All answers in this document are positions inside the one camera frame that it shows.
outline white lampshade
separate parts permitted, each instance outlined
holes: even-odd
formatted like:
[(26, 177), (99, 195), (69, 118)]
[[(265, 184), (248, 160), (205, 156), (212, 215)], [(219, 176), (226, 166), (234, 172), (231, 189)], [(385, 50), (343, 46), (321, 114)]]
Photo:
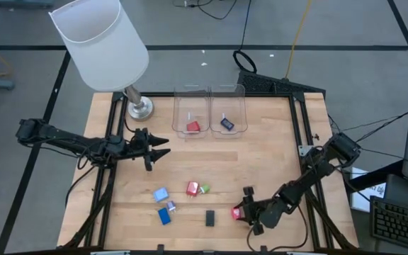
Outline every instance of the white lampshade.
[(147, 49), (119, 0), (76, 0), (50, 16), (91, 88), (120, 91), (145, 72)]

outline white paper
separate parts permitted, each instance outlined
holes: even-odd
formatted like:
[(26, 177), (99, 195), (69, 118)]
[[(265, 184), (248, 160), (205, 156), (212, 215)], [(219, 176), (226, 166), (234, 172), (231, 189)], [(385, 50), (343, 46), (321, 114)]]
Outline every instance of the white paper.
[[(362, 169), (358, 169), (356, 167), (352, 167), (352, 174), (351, 174), (351, 179), (357, 178), (360, 176), (360, 174), (364, 174), (366, 171)], [(366, 188), (360, 193), (365, 195), (367, 198), (371, 196), (377, 196), (379, 198), (383, 198), (383, 195), (385, 194), (385, 187), (386, 183), (382, 183), (370, 188)], [(360, 194), (357, 192), (352, 193), (351, 195), (351, 208), (355, 210), (360, 210), (363, 212), (369, 213), (369, 201), (367, 201), (364, 197), (362, 197)]]

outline clear plastic bin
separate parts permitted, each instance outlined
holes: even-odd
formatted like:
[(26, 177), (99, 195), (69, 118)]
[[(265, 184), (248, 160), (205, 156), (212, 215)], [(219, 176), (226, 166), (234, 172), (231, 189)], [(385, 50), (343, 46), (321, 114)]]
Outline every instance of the clear plastic bin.
[(174, 88), (172, 128), (181, 138), (202, 138), (210, 126), (209, 88), (185, 85)]
[[(222, 124), (224, 119), (229, 121), (225, 125)], [(245, 88), (242, 85), (211, 87), (210, 129), (216, 138), (238, 138), (248, 129)]]

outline small toy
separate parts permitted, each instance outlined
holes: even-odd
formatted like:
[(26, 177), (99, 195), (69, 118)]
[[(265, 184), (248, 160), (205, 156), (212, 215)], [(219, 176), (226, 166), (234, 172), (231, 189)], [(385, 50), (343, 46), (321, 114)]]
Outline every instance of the small toy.
[(239, 219), (239, 218), (242, 217), (242, 216), (240, 215), (240, 209), (239, 209), (239, 208), (232, 208), (232, 209), (231, 209), (231, 215), (232, 215), (232, 218), (233, 218), (234, 220), (237, 220), (237, 219)]
[(168, 208), (168, 211), (170, 212), (176, 212), (176, 204), (173, 201), (168, 201), (168, 203), (166, 203), (166, 208)]
[(201, 128), (199, 127), (198, 121), (193, 121), (192, 123), (187, 124), (187, 131), (189, 132), (199, 132)]
[(225, 127), (228, 131), (231, 131), (232, 128), (234, 128), (234, 124), (232, 124), (228, 119), (223, 118), (220, 122), (220, 124)]
[(206, 227), (215, 226), (215, 211), (213, 210), (205, 211), (205, 226)]
[(159, 216), (160, 216), (161, 223), (163, 225), (166, 225), (171, 222), (171, 218), (169, 217), (168, 210), (166, 208), (162, 208), (159, 210)]
[(199, 193), (201, 194), (206, 194), (209, 191), (210, 191), (210, 186), (207, 184), (204, 184), (201, 187), (199, 187)]
[(157, 203), (164, 199), (167, 199), (168, 197), (169, 197), (168, 191), (166, 191), (165, 187), (159, 188), (158, 190), (154, 192), (154, 199), (155, 199), (155, 202)]
[(187, 186), (187, 195), (196, 196), (198, 194), (199, 184), (195, 181), (189, 181)]

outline lamp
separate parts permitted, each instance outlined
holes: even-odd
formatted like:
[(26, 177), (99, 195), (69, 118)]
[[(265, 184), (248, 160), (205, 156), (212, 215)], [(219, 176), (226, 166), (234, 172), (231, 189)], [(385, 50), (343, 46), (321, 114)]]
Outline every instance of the lamp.
[(76, 0), (50, 16), (83, 81), (96, 91), (123, 91), (130, 116), (148, 119), (154, 104), (133, 84), (149, 55), (119, 0)]

